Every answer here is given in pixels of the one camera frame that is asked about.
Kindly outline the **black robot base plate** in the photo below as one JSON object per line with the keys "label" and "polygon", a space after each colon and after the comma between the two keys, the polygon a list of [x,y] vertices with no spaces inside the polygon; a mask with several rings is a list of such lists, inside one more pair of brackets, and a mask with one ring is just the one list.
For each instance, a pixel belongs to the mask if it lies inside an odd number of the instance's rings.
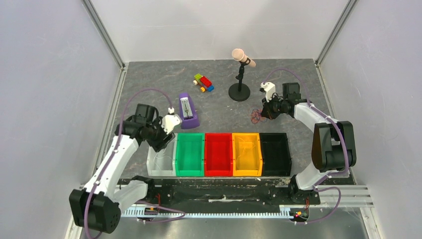
{"label": "black robot base plate", "polygon": [[186,213],[275,213],[279,206],[319,205],[316,192],[299,193],[289,178],[154,178],[145,201]]}

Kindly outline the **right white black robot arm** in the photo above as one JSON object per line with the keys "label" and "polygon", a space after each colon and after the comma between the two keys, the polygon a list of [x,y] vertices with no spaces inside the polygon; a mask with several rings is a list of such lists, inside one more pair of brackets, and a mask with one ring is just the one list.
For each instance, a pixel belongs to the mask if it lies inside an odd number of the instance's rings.
{"label": "right white black robot arm", "polygon": [[291,202],[302,202],[327,178],[348,174],[349,168],[356,163],[354,131],[350,122],[333,119],[310,100],[302,98],[298,83],[284,83],[281,96],[271,82],[261,83],[260,91],[265,94],[262,117],[273,120],[280,114],[287,114],[313,133],[312,161],[289,183],[287,195]]}

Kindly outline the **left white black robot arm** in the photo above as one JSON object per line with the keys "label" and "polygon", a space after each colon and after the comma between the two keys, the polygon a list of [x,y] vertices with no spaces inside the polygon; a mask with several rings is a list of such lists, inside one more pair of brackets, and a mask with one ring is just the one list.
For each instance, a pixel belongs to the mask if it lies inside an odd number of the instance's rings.
{"label": "left white black robot arm", "polygon": [[122,119],[116,127],[111,147],[93,177],[82,189],[69,196],[75,225],[85,230],[112,233],[121,214],[137,201],[151,203],[156,190],[151,179],[134,177],[127,186],[116,191],[118,181],[133,154],[143,142],[155,152],[165,149],[174,139],[173,130],[181,123],[172,106],[165,116],[156,107],[138,104],[135,114]]}

